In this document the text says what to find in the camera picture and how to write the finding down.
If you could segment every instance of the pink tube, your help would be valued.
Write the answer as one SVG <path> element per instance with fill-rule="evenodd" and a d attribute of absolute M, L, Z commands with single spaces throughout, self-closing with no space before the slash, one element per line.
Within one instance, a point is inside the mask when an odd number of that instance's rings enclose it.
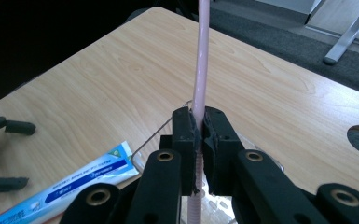
<path fill-rule="evenodd" d="M 206 78 L 208 71 L 208 44 L 209 44 L 209 1 L 199 0 L 199 49 L 197 57 L 197 75 L 194 84 L 194 93 L 191 110 L 202 132 L 202 121 L 205 113 Z M 196 159 L 196 187 L 202 190 L 203 160 L 202 148 L 197 151 Z M 187 224 L 201 223 L 202 194 L 192 195 L 187 201 Z"/>

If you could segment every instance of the blue and white packaging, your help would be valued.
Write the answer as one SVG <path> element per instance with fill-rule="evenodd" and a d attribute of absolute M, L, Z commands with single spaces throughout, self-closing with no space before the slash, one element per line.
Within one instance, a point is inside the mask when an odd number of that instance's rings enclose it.
<path fill-rule="evenodd" d="M 0 215 L 0 224 L 43 223 L 65 211 L 77 194 L 96 183 L 116 185 L 138 175 L 127 142 Z"/>

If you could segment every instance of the wooden table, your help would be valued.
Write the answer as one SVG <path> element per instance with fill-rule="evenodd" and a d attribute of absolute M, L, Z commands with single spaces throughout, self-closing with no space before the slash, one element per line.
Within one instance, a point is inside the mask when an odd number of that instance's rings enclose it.
<path fill-rule="evenodd" d="M 153 8 L 0 100 L 0 115 L 37 126 L 0 130 L 0 176 L 27 176 L 0 193 L 0 213 L 127 140 L 138 148 L 192 98 L 198 24 Z M 207 105 L 268 152 L 299 187 L 359 190 L 359 92 L 210 33 Z"/>

